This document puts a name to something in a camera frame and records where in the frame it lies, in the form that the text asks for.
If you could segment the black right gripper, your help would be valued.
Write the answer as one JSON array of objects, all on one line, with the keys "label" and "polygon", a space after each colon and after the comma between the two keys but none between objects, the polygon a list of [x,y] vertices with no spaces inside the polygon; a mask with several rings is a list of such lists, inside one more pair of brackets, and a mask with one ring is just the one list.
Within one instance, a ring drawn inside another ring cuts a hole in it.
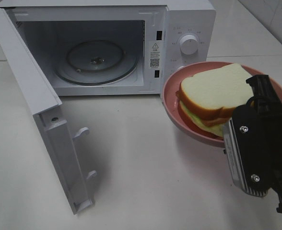
[{"label": "black right gripper", "polygon": [[264,113],[264,154],[272,171],[272,189],[279,198],[276,210],[282,213],[282,102],[268,75],[254,75],[246,83],[253,92],[246,106]]}]

